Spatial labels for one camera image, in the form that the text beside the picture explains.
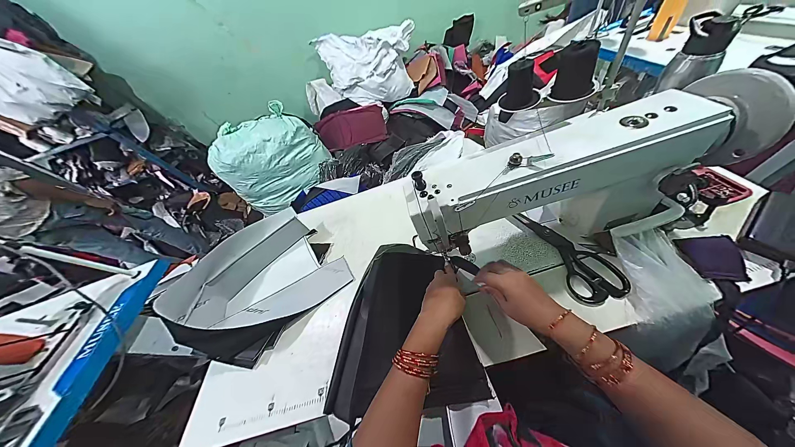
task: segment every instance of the black-handled scissors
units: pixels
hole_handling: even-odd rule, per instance
[[[780,13],[783,10],[784,6],[768,6],[765,8],[764,4],[759,3],[758,5],[751,6],[750,8],[743,11],[743,15],[740,18],[740,23],[745,24],[752,18],[764,17],[772,13]]]
[[[563,259],[563,264],[566,266],[566,286],[568,286],[568,291],[571,292],[574,298],[589,305],[600,305],[604,303],[608,297],[621,298],[630,292],[630,280],[627,279],[626,275],[621,270],[601,255],[593,251],[577,250],[572,241],[566,239],[553,229],[541,225],[524,215],[517,214],[514,217],[522,225],[533,230],[538,237],[542,238],[560,252],[560,257]],[[594,259],[596,262],[605,266],[605,268],[619,279],[621,285],[615,286],[605,279],[604,276],[596,273],[583,262],[584,258]],[[574,287],[572,287],[573,278],[579,278],[588,286],[588,289],[591,290],[590,297],[584,297],[574,290]]]

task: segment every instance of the woman's left hand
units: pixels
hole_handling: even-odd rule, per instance
[[[458,284],[458,278],[449,265],[437,270],[433,281],[425,290],[420,317],[428,318],[449,328],[463,313],[465,301]]]

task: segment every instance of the bracelet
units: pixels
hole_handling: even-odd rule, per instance
[[[555,327],[558,326],[558,324],[561,321],[563,321],[563,319],[566,318],[566,316],[569,315],[571,312],[572,312],[571,309],[566,309],[561,315],[558,315],[555,321],[549,324],[549,330],[550,331],[554,330]]]
[[[419,377],[420,379],[430,379],[431,376],[436,374],[439,356],[399,349],[392,358],[392,364],[408,375]]]
[[[602,382],[608,386],[615,386],[620,384],[634,368],[634,365],[632,363],[632,351],[630,351],[630,349],[627,346],[624,346],[624,344],[621,343],[620,341],[617,340],[613,341],[621,347],[623,353],[621,358],[621,364],[619,365],[619,371],[621,371],[621,374],[619,374],[619,376],[616,376],[615,373],[610,373],[599,377],[602,380]]]
[[[582,348],[582,350],[580,350],[580,352],[578,352],[574,357],[574,360],[577,360],[578,362],[585,357],[585,354],[588,353],[588,351],[591,350],[591,346],[593,346],[596,337],[599,335],[599,331],[596,329],[596,326],[591,327],[594,329],[594,332],[591,334],[591,337],[588,338],[588,343],[585,344],[585,348]]]
[[[602,367],[614,363],[616,360],[618,360],[619,354],[622,352],[622,349],[621,346],[615,340],[613,340],[613,344],[615,344],[615,350],[613,351],[613,355],[608,357],[607,360],[588,365],[588,369],[590,369],[592,372],[596,372]]]

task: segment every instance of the sewing machine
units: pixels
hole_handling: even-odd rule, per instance
[[[720,73],[685,90],[580,115],[414,173],[404,193],[420,240],[438,253],[467,255],[471,229],[554,202],[560,221],[580,235],[657,227],[684,214],[660,192],[662,181],[753,157],[793,124],[795,88],[772,72]],[[650,217],[661,202],[669,210]]]

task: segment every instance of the light green plastic bag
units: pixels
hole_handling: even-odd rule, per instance
[[[268,102],[268,109],[270,116],[254,121],[225,122],[207,152],[215,175],[266,215],[320,183],[318,163],[332,157],[312,129],[282,114],[279,101]]]

